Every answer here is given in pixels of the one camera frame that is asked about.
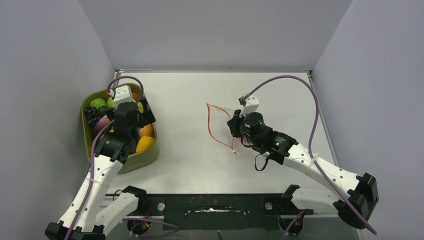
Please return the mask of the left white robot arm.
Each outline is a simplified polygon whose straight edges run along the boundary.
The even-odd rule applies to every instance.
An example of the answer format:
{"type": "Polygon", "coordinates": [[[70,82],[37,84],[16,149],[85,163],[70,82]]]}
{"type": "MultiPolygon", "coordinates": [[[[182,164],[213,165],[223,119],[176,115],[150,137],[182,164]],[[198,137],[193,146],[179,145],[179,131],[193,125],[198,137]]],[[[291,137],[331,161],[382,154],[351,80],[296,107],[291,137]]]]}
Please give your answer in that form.
{"type": "Polygon", "coordinates": [[[128,186],[112,205],[100,210],[110,184],[136,151],[140,129],[156,121],[146,99],[115,106],[106,114],[110,122],[93,140],[91,165],[75,198],[62,217],[45,229],[49,240],[104,240],[142,203],[145,190],[128,186]]]}

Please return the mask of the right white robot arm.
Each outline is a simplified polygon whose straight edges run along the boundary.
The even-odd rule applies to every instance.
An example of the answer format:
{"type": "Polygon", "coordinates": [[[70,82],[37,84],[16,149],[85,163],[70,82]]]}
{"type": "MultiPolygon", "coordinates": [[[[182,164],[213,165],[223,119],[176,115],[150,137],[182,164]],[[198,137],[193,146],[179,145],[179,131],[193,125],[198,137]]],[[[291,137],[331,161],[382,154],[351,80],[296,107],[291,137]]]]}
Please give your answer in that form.
{"type": "Polygon", "coordinates": [[[308,149],[296,139],[265,125],[259,112],[241,116],[238,109],[227,125],[233,137],[247,140],[247,148],[258,152],[266,161],[292,168],[325,187],[321,191],[291,185],[281,199],[281,207],[286,213],[311,210],[335,214],[353,228],[367,227],[379,201],[374,176],[349,172],[317,154],[310,156],[308,149]]]}

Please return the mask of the clear zip bag orange zipper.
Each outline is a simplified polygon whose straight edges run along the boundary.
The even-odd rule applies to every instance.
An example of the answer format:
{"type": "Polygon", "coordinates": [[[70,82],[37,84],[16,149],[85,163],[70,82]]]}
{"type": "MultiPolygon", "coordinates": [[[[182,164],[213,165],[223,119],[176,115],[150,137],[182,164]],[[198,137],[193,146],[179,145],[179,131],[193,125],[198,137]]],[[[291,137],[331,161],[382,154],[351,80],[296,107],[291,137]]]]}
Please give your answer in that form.
{"type": "Polygon", "coordinates": [[[238,152],[234,147],[234,137],[227,125],[232,119],[234,110],[227,107],[206,103],[207,108],[207,131],[209,136],[217,143],[226,146],[234,155],[238,152]]]}

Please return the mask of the purple toy eggplant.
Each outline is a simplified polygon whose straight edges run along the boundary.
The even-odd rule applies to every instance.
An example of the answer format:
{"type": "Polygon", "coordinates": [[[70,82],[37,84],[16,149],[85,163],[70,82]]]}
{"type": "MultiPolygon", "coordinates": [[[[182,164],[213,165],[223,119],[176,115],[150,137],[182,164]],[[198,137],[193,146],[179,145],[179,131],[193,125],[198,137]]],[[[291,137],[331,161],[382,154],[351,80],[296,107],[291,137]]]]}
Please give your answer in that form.
{"type": "Polygon", "coordinates": [[[98,133],[108,124],[110,123],[110,120],[108,118],[107,115],[102,116],[97,123],[94,125],[93,129],[92,129],[92,133],[91,136],[94,139],[98,133]]]}

